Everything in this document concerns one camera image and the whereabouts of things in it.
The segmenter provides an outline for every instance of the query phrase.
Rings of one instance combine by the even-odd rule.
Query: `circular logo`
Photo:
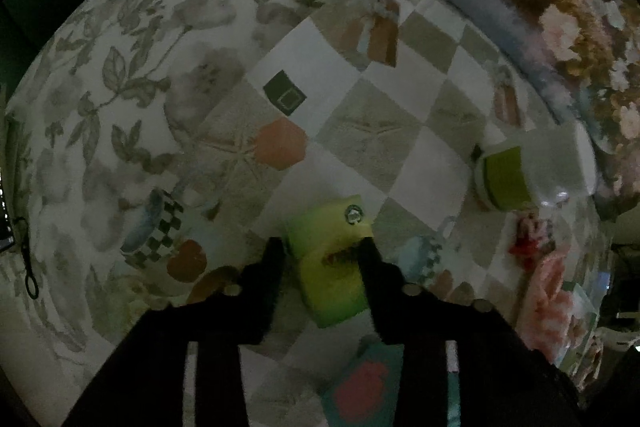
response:
[[[364,212],[357,204],[350,204],[347,210],[344,211],[344,219],[346,219],[350,225],[361,222],[363,217]]]

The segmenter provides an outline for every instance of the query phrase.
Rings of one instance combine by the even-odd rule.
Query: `yellow sponge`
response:
[[[315,208],[287,227],[303,298],[320,328],[347,320],[367,308],[354,245],[373,237],[359,196]]]

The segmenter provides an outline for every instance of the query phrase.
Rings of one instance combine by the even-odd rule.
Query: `checkered cloth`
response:
[[[134,268],[144,269],[147,262],[156,263],[173,251],[174,240],[182,226],[184,208],[168,192],[163,190],[162,196],[160,221],[154,231],[138,250],[123,253],[125,262]]]
[[[224,178],[225,203],[243,230],[266,240],[305,209],[359,194],[374,221],[376,244],[394,261],[407,240],[434,237],[450,220],[447,248],[425,275],[434,280],[448,271],[448,299],[485,298],[514,321],[526,280],[508,253],[516,216],[479,207],[473,154],[478,144],[518,131],[496,116],[495,100],[509,98],[496,95],[505,68],[523,128],[553,126],[554,120],[496,46],[445,0],[395,1],[395,39],[393,24],[375,15],[366,19],[376,0],[335,0],[319,9],[211,111],[200,136],[209,144],[236,143],[241,153],[238,137],[257,136],[273,120],[288,118],[308,138],[304,160],[276,171],[248,158]],[[374,42],[371,30],[371,40],[362,44],[357,32],[367,27],[388,28],[389,41]],[[370,60],[363,46],[370,55],[395,55],[395,66]],[[214,166],[228,157],[219,149],[196,153]],[[573,200],[562,209],[556,233],[571,245],[567,279],[597,229],[591,200]],[[338,377],[372,332],[368,312],[319,330],[286,280],[271,333],[260,346],[242,350],[252,425],[320,425],[316,389]]]

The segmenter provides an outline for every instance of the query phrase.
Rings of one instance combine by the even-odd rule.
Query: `green label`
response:
[[[522,174],[520,147],[484,159],[484,187],[491,202],[500,210],[518,210],[531,202]]]

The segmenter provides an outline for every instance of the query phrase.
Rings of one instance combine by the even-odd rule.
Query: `table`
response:
[[[16,143],[33,191],[23,202],[45,275],[25,315],[69,374],[86,381],[145,309],[187,298],[164,295],[118,252],[130,209],[154,186],[186,207],[220,201],[218,248],[236,266],[288,217],[359,194],[387,260],[411,238],[441,237],[433,290],[489,299],[513,320],[525,281],[507,254],[516,218],[479,208],[472,154],[518,131],[496,116],[504,75],[522,127],[555,124],[529,84],[444,0],[290,0],[319,8],[304,20],[245,1],[258,5],[250,38],[236,0],[89,0],[10,101],[24,122]],[[588,200],[559,213],[569,277],[597,225]],[[368,312],[319,330],[294,279],[286,273],[264,343],[241,349],[254,425],[320,425],[318,390],[373,333]]]

